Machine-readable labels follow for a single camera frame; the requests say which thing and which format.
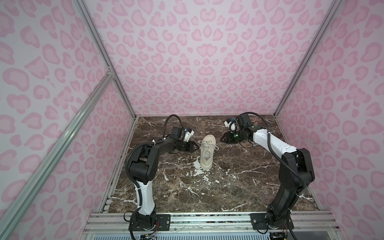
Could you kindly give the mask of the white shoelace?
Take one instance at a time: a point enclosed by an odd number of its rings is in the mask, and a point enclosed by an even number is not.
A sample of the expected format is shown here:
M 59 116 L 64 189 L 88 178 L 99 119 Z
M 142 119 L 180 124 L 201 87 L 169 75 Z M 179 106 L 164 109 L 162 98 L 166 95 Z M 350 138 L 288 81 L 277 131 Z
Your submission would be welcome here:
M 216 145 L 216 139 L 215 138 L 213 138 L 211 140 L 200 140 L 200 141 L 198 141 L 198 143 L 200 144 L 201 150 L 205 149 L 205 148 L 214 149 L 215 151 L 219 150 L 219 148 Z

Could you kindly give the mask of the cream white sneaker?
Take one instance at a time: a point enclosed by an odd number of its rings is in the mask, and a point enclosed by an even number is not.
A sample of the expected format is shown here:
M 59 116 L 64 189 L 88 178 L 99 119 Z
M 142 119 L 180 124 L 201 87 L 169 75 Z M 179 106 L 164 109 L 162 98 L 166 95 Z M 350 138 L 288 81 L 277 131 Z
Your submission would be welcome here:
M 206 135 L 203 140 L 211 140 L 213 138 L 215 138 L 214 135 Z M 210 170 L 212 168 L 214 153 L 214 149 L 205 148 L 201 150 L 200 165 L 203 170 Z

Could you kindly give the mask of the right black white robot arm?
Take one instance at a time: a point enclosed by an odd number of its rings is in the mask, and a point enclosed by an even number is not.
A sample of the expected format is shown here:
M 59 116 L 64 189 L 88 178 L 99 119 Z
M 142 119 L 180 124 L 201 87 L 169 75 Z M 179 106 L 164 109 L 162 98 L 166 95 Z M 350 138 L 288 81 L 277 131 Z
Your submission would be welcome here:
M 247 127 L 236 132 L 228 131 L 221 138 L 221 142 L 226 144 L 237 144 L 245 140 L 265 148 L 280 163 L 280 188 L 267 208 L 264 224 L 270 228 L 288 224 L 291 210 L 299 196 L 315 180 L 310 152 L 283 142 L 260 126 Z

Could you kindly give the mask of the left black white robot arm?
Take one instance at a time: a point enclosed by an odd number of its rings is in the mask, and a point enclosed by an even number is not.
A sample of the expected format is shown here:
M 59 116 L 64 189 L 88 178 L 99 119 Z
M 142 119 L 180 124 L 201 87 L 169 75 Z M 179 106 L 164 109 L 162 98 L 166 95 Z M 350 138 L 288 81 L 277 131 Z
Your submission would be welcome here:
M 132 226 L 152 230 L 157 226 L 156 204 L 153 197 L 153 180 L 157 174 L 161 155 L 171 152 L 194 152 L 199 145 L 194 141 L 184 141 L 177 136 L 158 141 L 141 143 L 129 154 L 125 170 L 135 186 L 137 209 L 132 213 Z

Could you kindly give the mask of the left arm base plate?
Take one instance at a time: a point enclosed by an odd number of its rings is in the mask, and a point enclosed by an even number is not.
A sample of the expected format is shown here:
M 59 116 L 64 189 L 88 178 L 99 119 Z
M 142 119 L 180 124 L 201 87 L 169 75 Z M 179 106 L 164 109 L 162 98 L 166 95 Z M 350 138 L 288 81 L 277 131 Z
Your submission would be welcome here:
M 130 218 L 129 230 L 136 231 L 168 231 L 170 229 L 171 215 L 142 215 L 133 214 Z

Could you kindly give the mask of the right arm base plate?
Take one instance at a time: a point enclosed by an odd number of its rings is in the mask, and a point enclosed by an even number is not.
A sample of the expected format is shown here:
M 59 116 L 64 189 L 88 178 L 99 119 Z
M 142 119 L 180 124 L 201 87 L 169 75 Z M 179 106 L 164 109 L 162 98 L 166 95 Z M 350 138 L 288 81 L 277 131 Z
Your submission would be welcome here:
M 295 228 L 289 215 L 275 216 L 270 212 L 250 214 L 253 230 L 292 230 Z

